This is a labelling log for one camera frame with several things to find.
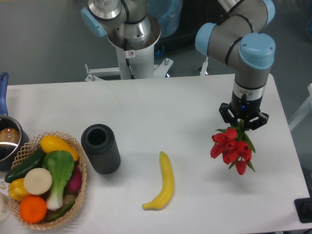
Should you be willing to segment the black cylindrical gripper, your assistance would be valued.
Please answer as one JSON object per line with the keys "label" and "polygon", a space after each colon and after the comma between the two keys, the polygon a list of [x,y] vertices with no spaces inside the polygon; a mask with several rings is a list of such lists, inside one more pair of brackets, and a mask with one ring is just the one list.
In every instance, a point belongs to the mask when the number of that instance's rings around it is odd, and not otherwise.
{"label": "black cylindrical gripper", "polygon": [[248,100],[247,97],[238,97],[234,92],[230,104],[221,103],[219,113],[225,123],[231,126],[238,125],[238,119],[249,119],[246,129],[256,130],[267,124],[269,115],[260,112],[262,97],[256,100]]}

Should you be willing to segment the grey robot arm, blue caps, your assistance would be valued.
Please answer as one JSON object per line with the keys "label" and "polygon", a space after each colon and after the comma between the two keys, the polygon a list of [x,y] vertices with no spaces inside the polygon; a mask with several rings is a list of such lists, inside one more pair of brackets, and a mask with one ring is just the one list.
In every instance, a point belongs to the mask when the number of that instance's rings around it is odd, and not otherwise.
{"label": "grey robot arm, blue caps", "polygon": [[271,0],[221,0],[229,14],[220,25],[206,23],[198,30],[196,49],[235,70],[230,103],[219,112],[225,123],[236,126],[243,121],[245,130],[255,130],[268,122],[260,111],[265,86],[274,62],[275,42],[261,32],[274,18]]}

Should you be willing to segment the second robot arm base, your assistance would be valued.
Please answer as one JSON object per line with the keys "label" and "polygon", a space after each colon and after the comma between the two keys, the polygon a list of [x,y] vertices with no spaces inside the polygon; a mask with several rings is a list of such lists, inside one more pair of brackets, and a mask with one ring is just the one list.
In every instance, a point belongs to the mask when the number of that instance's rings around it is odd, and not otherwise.
{"label": "second robot arm base", "polygon": [[124,51],[154,46],[160,38],[160,24],[145,0],[89,0],[80,14],[94,35],[107,36]]}

